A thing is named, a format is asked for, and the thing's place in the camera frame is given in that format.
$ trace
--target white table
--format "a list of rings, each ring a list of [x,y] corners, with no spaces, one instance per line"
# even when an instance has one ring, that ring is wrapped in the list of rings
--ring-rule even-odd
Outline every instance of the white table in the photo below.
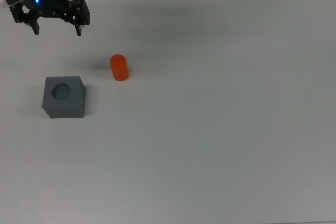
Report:
[[[86,1],[82,37],[0,12],[0,223],[336,220],[335,0]],[[55,75],[84,118],[41,108]]]

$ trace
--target gray cube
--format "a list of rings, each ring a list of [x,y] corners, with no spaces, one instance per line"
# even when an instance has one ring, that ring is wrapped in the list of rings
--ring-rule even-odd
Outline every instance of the gray cube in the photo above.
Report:
[[[85,86],[79,76],[46,77],[42,108],[51,118],[84,117]]]

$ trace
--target cube with hole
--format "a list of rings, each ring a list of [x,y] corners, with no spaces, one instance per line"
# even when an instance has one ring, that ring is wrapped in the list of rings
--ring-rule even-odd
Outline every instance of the cube with hole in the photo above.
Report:
[[[84,117],[85,86],[79,76],[46,77],[42,108],[51,118]]]

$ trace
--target orange cylinder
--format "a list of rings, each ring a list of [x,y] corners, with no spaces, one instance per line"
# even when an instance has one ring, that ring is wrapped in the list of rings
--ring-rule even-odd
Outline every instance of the orange cylinder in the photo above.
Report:
[[[113,55],[110,59],[113,77],[117,81],[124,81],[128,78],[127,61],[124,55]]]

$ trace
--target circular hole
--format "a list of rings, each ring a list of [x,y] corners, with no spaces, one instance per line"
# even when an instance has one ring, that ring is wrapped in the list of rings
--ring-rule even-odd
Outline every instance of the circular hole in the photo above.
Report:
[[[71,92],[69,85],[65,83],[57,84],[56,86],[54,86],[52,90],[53,90],[51,92],[52,97],[54,97],[57,100],[65,99],[66,97],[70,95],[70,92]]]

